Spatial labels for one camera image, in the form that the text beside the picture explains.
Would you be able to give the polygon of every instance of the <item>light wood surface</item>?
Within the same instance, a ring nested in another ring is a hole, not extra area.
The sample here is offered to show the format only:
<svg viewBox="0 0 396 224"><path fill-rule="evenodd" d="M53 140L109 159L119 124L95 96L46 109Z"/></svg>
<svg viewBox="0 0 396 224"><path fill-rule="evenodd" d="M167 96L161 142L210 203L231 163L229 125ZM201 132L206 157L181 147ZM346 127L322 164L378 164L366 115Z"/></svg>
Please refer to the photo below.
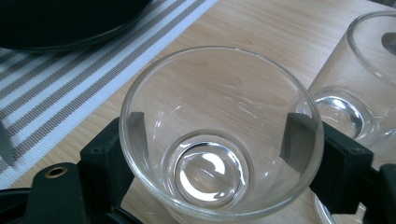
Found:
<svg viewBox="0 0 396 224"><path fill-rule="evenodd" d="M256 51L283 65L306 87L325 63L351 21L359 15L392 10L365 0L219 0L154 60L196 46L231 46ZM12 188L30 187L34 175L58 162L78 162L79 151L120 115L134 78L81 122ZM176 223L138 181L123 208L144 223ZM308 189L295 202L254 223L319 223Z"/></svg>

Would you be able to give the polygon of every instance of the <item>transparent glass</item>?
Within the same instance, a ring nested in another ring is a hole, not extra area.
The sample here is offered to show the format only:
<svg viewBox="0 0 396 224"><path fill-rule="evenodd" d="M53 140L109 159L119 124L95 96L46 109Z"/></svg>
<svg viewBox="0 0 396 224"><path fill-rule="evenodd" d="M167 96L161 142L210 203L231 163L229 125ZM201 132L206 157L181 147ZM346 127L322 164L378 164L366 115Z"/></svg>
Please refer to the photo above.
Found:
<svg viewBox="0 0 396 224"><path fill-rule="evenodd" d="M297 139L288 144L286 120L299 105L312 134L288 136ZM120 139L135 176L175 219L240 223L278 210L311 183L321 125L306 89L280 65L241 49L200 47L162 58L136 79Z"/></svg>
<svg viewBox="0 0 396 224"><path fill-rule="evenodd" d="M323 121L371 149L374 168L396 162L396 12L354 20L308 91ZM361 223L331 217L316 203L324 223Z"/></svg>

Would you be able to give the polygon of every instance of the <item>black plastic holder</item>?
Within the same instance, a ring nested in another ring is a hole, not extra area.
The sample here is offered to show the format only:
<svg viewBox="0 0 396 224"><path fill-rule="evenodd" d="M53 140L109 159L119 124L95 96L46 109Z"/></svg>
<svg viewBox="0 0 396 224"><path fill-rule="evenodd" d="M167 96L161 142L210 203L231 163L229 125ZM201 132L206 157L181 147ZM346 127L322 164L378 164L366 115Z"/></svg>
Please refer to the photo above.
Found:
<svg viewBox="0 0 396 224"><path fill-rule="evenodd" d="M332 214L354 214L363 203L363 223L396 223L396 165L375 170L373 152L323 126L324 155L310 188ZM298 172L305 162L289 160L299 154L285 148L310 147L313 142L306 139L312 134L309 117L289 114L280 157ZM93 138L80 157L78 164L64 162L41 170L30 189L0 190L0 223L141 223L120 208L134 175L120 147L119 118Z"/></svg>

